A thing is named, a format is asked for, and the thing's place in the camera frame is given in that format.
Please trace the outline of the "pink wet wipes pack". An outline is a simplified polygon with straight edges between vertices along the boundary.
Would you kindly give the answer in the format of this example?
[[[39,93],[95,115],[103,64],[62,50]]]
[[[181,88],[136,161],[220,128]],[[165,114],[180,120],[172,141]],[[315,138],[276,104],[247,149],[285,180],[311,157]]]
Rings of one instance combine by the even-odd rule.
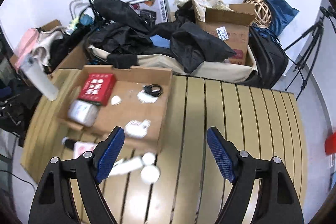
[[[96,147],[96,143],[85,142],[85,141],[77,141],[73,146],[73,158],[79,158],[86,151],[93,151]]]

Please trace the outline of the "black charger plug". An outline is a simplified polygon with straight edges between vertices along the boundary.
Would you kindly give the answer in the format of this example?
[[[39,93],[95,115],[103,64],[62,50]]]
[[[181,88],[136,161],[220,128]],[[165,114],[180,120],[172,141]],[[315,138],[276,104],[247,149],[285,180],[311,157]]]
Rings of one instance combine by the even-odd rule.
[[[77,142],[76,140],[71,139],[71,138],[69,138],[67,136],[62,139],[62,145],[65,148],[70,149],[71,151],[74,150],[76,142]]]

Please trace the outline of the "white tube bottle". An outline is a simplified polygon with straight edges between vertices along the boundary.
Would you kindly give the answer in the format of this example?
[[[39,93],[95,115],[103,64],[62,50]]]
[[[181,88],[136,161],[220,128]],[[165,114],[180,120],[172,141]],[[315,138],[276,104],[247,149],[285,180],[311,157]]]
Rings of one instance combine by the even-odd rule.
[[[109,173],[109,177],[128,174],[134,170],[142,169],[145,166],[153,165],[155,159],[155,154],[151,152],[144,153],[142,156],[134,156],[130,159],[120,159],[114,163],[113,168]]]

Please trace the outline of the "white plastic jar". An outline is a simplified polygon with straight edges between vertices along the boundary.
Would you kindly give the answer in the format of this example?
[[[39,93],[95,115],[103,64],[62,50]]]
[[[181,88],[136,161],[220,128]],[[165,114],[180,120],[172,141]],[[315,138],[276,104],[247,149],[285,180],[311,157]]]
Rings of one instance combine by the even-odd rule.
[[[67,117],[83,126],[92,127],[97,116],[99,108],[89,102],[74,100],[68,109]]]

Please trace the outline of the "small white round case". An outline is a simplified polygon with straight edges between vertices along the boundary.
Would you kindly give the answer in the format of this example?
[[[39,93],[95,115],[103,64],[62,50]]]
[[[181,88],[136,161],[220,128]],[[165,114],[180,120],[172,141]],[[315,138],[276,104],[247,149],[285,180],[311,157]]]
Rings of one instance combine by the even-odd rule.
[[[110,100],[111,105],[119,105],[122,99],[119,96],[113,96]]]

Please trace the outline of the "red printed box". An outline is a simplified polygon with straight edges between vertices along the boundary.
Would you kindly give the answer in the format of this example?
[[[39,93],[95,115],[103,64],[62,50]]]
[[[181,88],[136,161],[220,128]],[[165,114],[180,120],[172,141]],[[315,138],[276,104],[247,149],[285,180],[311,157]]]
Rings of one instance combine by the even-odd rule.
[[[91,73],[77,98],[97,106],[106,106],[116,82],[113,73]]]

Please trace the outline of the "red bucket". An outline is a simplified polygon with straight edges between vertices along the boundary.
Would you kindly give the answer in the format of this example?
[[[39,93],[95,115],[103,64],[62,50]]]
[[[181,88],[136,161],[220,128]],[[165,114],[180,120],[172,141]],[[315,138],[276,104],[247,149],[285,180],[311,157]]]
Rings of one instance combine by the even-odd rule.
[[[325,140],[325,153],[327,156],[336,153],[336,132],[333,132]]]

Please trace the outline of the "folding slatted camping table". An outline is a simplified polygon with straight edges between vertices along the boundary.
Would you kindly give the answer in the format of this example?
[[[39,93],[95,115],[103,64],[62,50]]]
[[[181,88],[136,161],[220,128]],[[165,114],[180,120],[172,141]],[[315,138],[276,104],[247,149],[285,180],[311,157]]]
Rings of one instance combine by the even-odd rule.
[[[303,223],[291,93],[169,69],[60,69],[23,147],[29,223]]]

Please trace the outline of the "black stroller cart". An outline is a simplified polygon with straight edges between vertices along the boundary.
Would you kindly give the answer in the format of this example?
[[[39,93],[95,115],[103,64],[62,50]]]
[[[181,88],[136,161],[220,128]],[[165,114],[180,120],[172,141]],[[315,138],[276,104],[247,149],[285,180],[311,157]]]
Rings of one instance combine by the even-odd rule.
[[[34,111],[41,99],[41,92],[23,81],[12,79],[1,88],[1,129],[19,138],[23,147]]]

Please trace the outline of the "black suitcase bag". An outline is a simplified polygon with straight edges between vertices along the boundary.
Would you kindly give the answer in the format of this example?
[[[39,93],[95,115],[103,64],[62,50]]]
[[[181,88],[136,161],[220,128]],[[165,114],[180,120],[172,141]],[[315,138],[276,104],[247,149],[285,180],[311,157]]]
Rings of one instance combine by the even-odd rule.
[[[276,38],[254,26],[249,28],[248,45],[257,71],[252,72],[240,85],[271,89],[284,73],[288,56]]]

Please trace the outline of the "pink backpack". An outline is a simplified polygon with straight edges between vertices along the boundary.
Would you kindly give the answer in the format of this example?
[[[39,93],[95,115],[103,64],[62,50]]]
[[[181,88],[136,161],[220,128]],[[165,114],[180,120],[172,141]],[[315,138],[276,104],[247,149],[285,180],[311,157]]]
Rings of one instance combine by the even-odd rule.
[[[14,66],[16,71],[19,70],[26,55],[29,54],[37,44],[39,34],[40,33],[37,28],[29,28],[22,36],[15,50],[17,61],[15,62]]]

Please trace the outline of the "black clothes pile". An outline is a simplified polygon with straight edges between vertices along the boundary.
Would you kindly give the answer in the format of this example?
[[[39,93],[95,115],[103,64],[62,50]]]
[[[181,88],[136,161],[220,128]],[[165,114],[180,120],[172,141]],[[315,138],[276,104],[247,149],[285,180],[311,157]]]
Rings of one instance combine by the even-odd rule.
[[[162,55],[193,73],[205,62],[222,63],[235,55],[224,41],[196,25],[191,2],[175,12],[175,21],[152,28],[121,0],[94,0],[94,6],[102,20],[89,24],[80,42],[88,64],[126,69],[140,64],[141,56]]]

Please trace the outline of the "wicker ball lamp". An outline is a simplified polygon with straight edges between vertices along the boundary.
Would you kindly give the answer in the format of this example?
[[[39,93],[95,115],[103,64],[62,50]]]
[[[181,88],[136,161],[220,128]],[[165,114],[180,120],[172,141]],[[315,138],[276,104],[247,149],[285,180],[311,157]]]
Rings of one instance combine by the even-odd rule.
[[[254,24],[259,28],[269,28],[272,22],[272,13],[268,4],[264,0],[244,0],[244,3],[254,5],[256,13]]]

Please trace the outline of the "blue cushion bag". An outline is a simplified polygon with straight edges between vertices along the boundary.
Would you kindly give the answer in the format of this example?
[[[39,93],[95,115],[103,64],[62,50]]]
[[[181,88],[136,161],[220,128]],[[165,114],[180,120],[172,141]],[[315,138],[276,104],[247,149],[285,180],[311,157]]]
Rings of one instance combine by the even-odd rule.
[[[277,39],[288,24],[299,13],[299,10],[291,7],[285,0],[263,0],[268,7],[272,15],[271,23],[268,28],[257,27],[253,25],[254,30],[263,38]]]

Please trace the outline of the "white folding chair frame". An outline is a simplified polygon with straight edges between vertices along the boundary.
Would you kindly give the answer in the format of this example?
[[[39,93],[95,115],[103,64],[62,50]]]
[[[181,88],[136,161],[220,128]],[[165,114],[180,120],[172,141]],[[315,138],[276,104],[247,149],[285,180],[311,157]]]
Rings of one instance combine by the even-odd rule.
[[[75,19],[80,12],[89,6],[88,0],[72,0],[69,4],[71,19]]]

